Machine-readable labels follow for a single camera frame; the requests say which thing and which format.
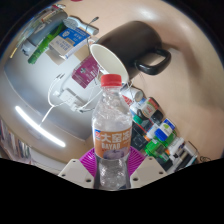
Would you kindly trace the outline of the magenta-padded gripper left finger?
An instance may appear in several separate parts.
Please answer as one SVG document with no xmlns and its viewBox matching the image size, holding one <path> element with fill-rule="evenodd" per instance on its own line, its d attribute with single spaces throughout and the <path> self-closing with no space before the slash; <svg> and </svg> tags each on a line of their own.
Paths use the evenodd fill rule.
<svg viewBox="0 0 224 224">
<path fill-rule="evenodd" d="M 94 150 L 91 149 L 79 159 L 71 159 L 59 173 L 64 178 L 84 188 L 94 188 L 97 173 L 97 162 Z"/>
</svg>

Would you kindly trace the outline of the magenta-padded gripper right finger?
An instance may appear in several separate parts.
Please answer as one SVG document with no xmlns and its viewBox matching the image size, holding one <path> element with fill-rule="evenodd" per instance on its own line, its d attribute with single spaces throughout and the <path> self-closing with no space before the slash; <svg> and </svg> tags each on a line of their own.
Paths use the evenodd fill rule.
<svg viewBox="0 0 224 224">
<path fill-rule="evenodd" d="M 144 156 L 135 148 L 130 148 L 127 168 L 132 189 L 148 185 L 167 175 L 154 157 Z"/>
</svg>

